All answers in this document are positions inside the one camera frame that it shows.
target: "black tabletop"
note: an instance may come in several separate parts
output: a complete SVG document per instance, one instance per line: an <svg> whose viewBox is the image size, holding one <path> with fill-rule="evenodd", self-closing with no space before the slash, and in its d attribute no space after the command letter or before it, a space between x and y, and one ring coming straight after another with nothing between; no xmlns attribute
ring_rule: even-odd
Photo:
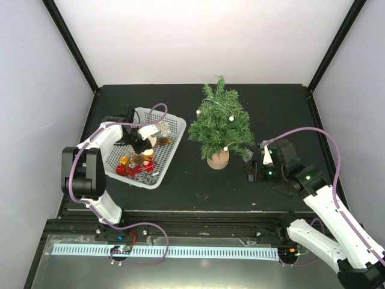
<svg viewBox="0 0 385 289"><path fill-rule="evenodd" d="M170 114L186 120L188 128L204 98L202 87L202 84L105 85L87 135L97 129L105 116L121 113L122 106L127 104L151 108L164 102ZM226 88L238 91L239 101L250 115L256 142L290 129L314 126L306 89L300 84L228 84ZM288 139L303 163L318 166L330 182L316 133L299 132ZM127 211L311 211L301 199L282 195L273 184L249 182L243 171L246 163L239 155L230 154L225 169L211 169L201 159L200 147L199 142L188 140L186 129L158 188L146 190L108 178L108 193ZM85 210L83 205L73 202L69 202L67 209Z"/></svg>

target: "white wall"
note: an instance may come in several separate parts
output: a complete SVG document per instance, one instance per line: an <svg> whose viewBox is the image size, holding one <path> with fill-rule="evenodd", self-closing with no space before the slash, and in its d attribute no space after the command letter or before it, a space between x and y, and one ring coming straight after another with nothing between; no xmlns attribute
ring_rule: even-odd
<svg viewBox="0 0 385 289"><path fill-rule="evenodd" d="M56 0L99 85L308 85L353 0Z"/></svg>
<svg viewBox="0 0 385 289"><path fill-rule="evenodd" d="M351 211L385 247L385 1L368 1L326 71L315 99L342 152Z"/></svg>
<svg viewBox="0 0 385 289"><path fill-rule="evenodd" d="M22 288L92 92L42 1L0 2L0 288Z"/></svg>

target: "gray basket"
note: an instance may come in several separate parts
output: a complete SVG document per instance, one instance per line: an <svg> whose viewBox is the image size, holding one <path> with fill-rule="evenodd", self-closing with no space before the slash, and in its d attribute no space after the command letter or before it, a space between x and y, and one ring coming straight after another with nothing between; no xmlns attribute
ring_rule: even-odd
<svg viewBox="0 0 385 289"><path fill-rule="evenodd" d="M149 122L149 108L138 107L135 109L139 114L141 122ZM151 113L150 122L157 121L161 116L163 116L163 112L154 110ZM146 181L140 181L143 178L143 174L138 174L134 179L131 179L130 176L120 176L116 174L116 167L119 164L120 159L123 156L127 156L128 152L131 150L131 146L112 146L108 152L106 153L106 157L104 158L106 161L104 162L104 169L106 174L110 178L118 179L119 181L126 182L127 184L134 185L140 188L148 188L154 189L158 187L164 175L166 174L167 168L171 163L171 159L174 156L176 148L182 138L183 132L186 128L186 121L181 119L180 117L173 116L172 114L167 114L164 118L166 122L170 125L171 133L168 137L171 137L173 140L172 144L166 144L164 146L156 146L154 149L155 156L154 160L158 163L155 167L154 171L152 171L152 175L158 173L155 176L152 176L151 180L147 183ZM134 123L138 123L137 115L135 114Z"/></svg>

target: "black metal frame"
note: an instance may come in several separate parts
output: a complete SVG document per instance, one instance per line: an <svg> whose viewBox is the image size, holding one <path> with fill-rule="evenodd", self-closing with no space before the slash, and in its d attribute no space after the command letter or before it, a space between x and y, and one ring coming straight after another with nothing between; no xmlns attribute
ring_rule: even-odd
<svg viewBox="0 0 385 289"><path fill-rule="evenodd" d="M84 74L88 84L90 85L92 91L94 91L94 99L90 111L87 116L87 120L84 126L84 130L81 135L81 140L83 141L87 137L87 133L90 128L91 119L93 118L97 102L99 100L99 87L94 80L91 71L89 70L78 46L76 45L75 40L73 39L62 15L59 12L58 7L55 4L54 0L42 0L54 20L56 26L59 29L64 41L67 43L73 57L75 58L79 68ZM325 74L329 64L331 63L333 57L335 56L339 46L343 42L345 36L353 25L355 19L359 15L362 7L364 6L366 0L355 0L347 13L342 25L340 26L336 36L334 37L328 51L326 52L324 58L321 61L316 73L313 76L308 88L307 88L307 100L309 103L310 112L313 116L315 126L318 128L322 127L322 122L319 117L319 113L314 101L313 92L316 89L318 83L320 82L322 76ZM324 154L325 162L327 164L328 172L331 178L334 176L336 167L333 161L333 157L327 142L327 139L324 135L318 134L319 141L321 143L322 151ZM347 206L345 195L343 193L340 183L338 183L338 192L340 198ZM35 258L32 262L31 270L29 271L28 278L25 283L24 288L31 288L36 274L38 264L46 243L46 239L49 234L84 234L84 235L95 235L96 228L99 226L97 218L88 211L68 211L66 210L66 203L68 202L68 196L64 196L61 202L61 206L58 212L58 217L55 220L48 220L45 230L43 232L42 238L39 242ZM220 214L215 215L212 213L199 213L199 214L184 214L184 213L174 213L172 216L169 214L148 214L148 213L128 213L129 219L133 222L156 222L166 229L166 231L171 236L186 236L195 237L199 235L199 232L204 228L205 232L208 232L211 237L228 237L229 228L231 228L232 237L252 237L255 235L256 231L259 229L263 230L264 228L271 228L275 223L277 223L280 214L269 214L258 215L258 214ZM314 214L301 214L301 217L310 221ZM158 235L157 232L149 232L154 236ZM272 238L261 236L258 239L260 243L268 243L274 247L288 247L292 244L281 244L277 240Z"/></svg>

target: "tree pot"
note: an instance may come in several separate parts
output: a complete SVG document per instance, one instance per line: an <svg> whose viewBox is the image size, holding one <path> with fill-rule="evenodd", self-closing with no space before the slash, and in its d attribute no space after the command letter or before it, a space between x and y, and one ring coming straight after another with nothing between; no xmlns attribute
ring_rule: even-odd
<svg viewBox="0 0 385 289"><path fill-rule="evenodd" d="M214 170L221 170L227 166L229 163L229 151L221 151L219 154L215 154L212 156L212 160L207 159L207 163Z"/></svg>

